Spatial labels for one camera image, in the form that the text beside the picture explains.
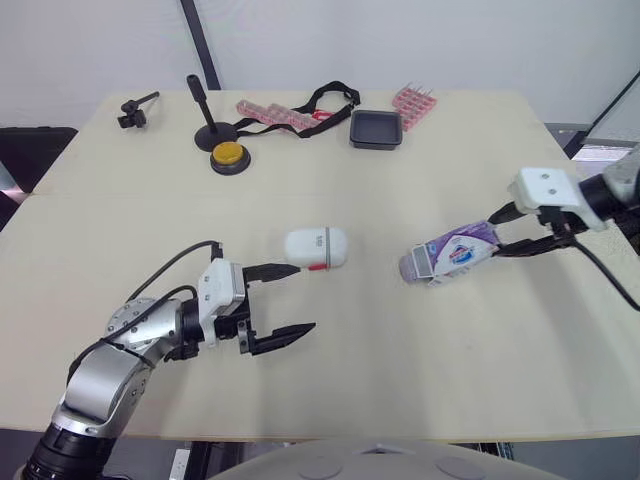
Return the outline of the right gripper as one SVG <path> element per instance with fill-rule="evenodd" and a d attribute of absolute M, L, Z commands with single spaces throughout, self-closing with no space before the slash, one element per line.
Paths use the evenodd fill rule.
<path fill-rule="evenodd" d="M 493 225 L 500 225 L 519 218 L 520 211 L 514 202 L 509 202 L 494 212 L 488 218 L 488 222 Z M 552 232 L 552 235 L 535 240 L 523 239 L 514 243 L 500 244 L 498 249 L 493 253 L 493 256 L 525 258 L 570 247 L 569 237 L 573 237 L 574 233 L 565 213 L 559 207 L 540 207 L 537 218 L 542 226 L 545 226 Z"/>

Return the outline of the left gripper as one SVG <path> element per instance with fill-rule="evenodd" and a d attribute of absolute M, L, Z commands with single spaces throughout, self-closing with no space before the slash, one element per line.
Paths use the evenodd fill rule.
<path fill-rule="evenodd" d="M 256 281 L 268 283 L 281 280 L 300 271 L 297 266 L 282 263 L 266 263 L 242 269 L 246 285 Z M 249 298 L 245 298 L 230 314 L 219 315 L 214 320 L 217 339 L 236 338 L 240 353 L 253 356 L 285 348 L 309 333 L 315 326 L 315 323 L 289 325 L 273 330 L 269 336 L 258 338 L 252 326 Z"/>

